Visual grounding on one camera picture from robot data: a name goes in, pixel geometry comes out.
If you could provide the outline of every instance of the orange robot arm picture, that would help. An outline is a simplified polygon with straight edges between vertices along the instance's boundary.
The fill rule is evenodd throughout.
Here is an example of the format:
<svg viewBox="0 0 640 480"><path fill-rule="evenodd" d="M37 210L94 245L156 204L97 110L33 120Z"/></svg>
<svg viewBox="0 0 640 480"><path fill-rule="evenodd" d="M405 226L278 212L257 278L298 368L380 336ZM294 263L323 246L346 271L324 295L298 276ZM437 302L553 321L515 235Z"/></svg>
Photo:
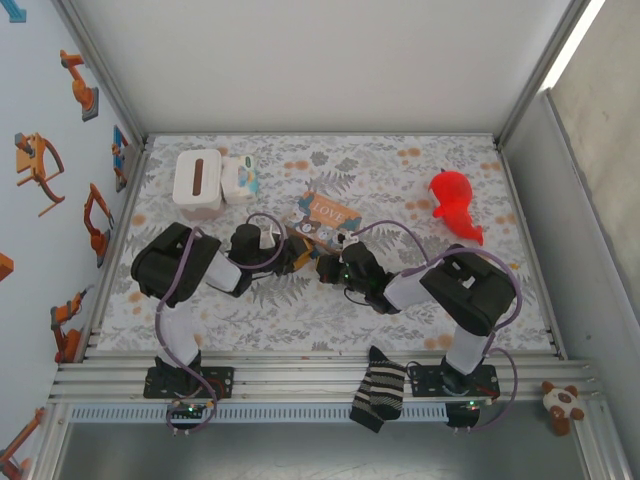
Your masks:
<svg viewBox="0 0 640 480"><path fill-rule="evenodd" d="M0 471L9 480L22 480L25 470L27 470L31 464L29 459L25 460L21 464L16 464L13 460L13 456L16 454L22 444L29 438L29 435L38 428L38 425L42 423L44 417L44 408L36 410L36 414L33 420L22 429L18 436L9 444L4 450L0 450Z"/></svg>
<svg viewBox="0 0 640 480"><path fill-rule="evenodd" d="M60 63L69 70L73 83L71 89L73 96L82 105L82 120L84 122L98 116L98 87L89 88L84 79L78 73L78 65L84 65L84 60L80 55L67 55L67 52L60 50Z"/></svg>
<svg viewBox="0 0 640 480"><path fill-rule="evenodd" d="M80 313L82 299L91 288L93 288L93 285L89 285L83 291L76 293L73 300L69 300L61 307L51 307L51 330L58 347L58 352L55 356L56 363L72 363L74 361L76 350L80 343L80 331L71 329L65 334L62 331L62 326Z"/></svg>
<svg viewBox="0 0 640 480"><path fill-rule="evenodd" d="M33 180L42 188L42 191L49 197L49 200L53 202L38 214L38 216L41 217L64 200L64 197L59 197L53 193L48 184L49 181L64 172L64 165L62 164L62 160L60 160L60 155L58 155L58 152L51 142L41 137L38 133L29 136L17 133L15 136L15 145L17 148L16 172L22 173L26 170L29 171L28 176L18 181L18 186L20 187L28 181ZM47 176L44 166L44 154L47 150L53 156L56 166L58 167L58 171L50 176Z"/></svg>
<svg viewBox="0 0 640 480"><path fill-rule="evenodd" d="M100 230L93 226L93 223L91 223L91 208L93 207L93 202L98 202L98 206L107 216L110 229L114 226L114 220L109 207L107 207L104 198L102 198L102 195L98 190L98 187L96 187L93 183L90 183L89 189L89 197L87 198L87 203L84 204L84 225L89 231L89 235L91 237L91 248L93 248L96 252L96 255L98 257L98 268L100 268L107 253L107 247L109 246L109 240L111 238L111 230L107 230L105 233L102 233Z"/></svg>

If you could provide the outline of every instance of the striped sock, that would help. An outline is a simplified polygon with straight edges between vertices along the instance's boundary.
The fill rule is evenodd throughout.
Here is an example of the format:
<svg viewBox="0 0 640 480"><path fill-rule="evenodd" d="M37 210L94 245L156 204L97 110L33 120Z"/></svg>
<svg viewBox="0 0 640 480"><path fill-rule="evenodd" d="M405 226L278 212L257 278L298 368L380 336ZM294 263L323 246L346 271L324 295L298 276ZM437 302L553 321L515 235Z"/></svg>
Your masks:
<svg viewBox="0 0 640 480"><path fill-rule="evenodd" d="M365 374L364 379L360 384L360 388L358 388L356 396L353 399L349 418L363 427L367 427L369 430L378 433L380 428L382 428L384 420L382 420L382 418L380 418L371 408L370 392L371 376L369 369L367 368L367 373Z"/></svg>
<svg viewBox="0 0 640 480"><path fill-rule="evenodd" d="M402 415L404 397L403 365L390 361L380 349L369 350L371 371L371 408L384 420L396 420Z"/></svg>

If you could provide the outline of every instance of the floral tablecloth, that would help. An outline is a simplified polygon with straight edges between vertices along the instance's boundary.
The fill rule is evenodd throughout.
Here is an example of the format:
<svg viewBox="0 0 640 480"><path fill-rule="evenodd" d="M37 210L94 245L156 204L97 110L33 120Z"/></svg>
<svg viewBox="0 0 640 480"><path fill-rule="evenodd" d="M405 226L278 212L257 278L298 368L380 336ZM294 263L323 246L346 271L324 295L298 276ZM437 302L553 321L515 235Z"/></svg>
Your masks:
<svg viewBox="0 0 640 480"><path fill-rule="evenodd" d="M175 162L184 150L217 148L223 155L254 155L259 201L227 206L224 215L202 225L230 245L235 227L252 212L284 217L307 190L326 195L362 214L362 225L394 219L422 239L433 256L456 238L432 216L424 184L441 169L463 172L474 198L470 213L484 230L484 248L507 262L522 282L520 317L500 332L497 344L510 349L551 349L527 265L507 180L489 136L158 136L150 141L139 197L103 319L100 350L155 350L153 305L130 275L135 255L170 223L188 222L172 202ZM395 227L378 227L362 240L389 271L416 266L422 257L411 238ZM323 285L312 264L292 275L255 281L236 299L202 284L191 301L196 340L216 351L385 351L446 349L455 324L435 302L397 315L378 315L350 303L342 287ZM358 295L351 294L355 300Z"/></svg>

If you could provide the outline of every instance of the small white box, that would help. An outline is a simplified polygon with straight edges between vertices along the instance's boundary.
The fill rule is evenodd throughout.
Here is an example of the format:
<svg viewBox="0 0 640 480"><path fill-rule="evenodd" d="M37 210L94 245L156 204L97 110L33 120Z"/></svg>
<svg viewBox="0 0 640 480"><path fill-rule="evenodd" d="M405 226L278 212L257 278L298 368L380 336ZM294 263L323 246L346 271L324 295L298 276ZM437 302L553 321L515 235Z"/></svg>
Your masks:
<svg viewBox="0 0 640 480"><path fill-rule="evenodd" d="M178 155L173 201L187 220L212 220L222 214L221 173L218 150L187 150Z"/></svg>

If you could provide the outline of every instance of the stuffed animal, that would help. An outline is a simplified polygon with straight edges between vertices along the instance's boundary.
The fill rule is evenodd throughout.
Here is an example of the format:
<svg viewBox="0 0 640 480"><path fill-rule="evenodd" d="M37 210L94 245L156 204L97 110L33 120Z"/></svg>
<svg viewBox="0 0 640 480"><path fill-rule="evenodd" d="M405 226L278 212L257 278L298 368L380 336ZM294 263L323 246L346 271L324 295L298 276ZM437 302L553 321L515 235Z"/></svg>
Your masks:
<svg viewBox="0 0 640 480"><path fill-rule="evenodd" d="M542 382L542 390L545 394L542 404L551 413L553 431L559 437L568 435L571 432L569 418L573 420L584 418L584 411L580 408L578 400L578 389L573 385L562 389L551 382Z"/></svg>

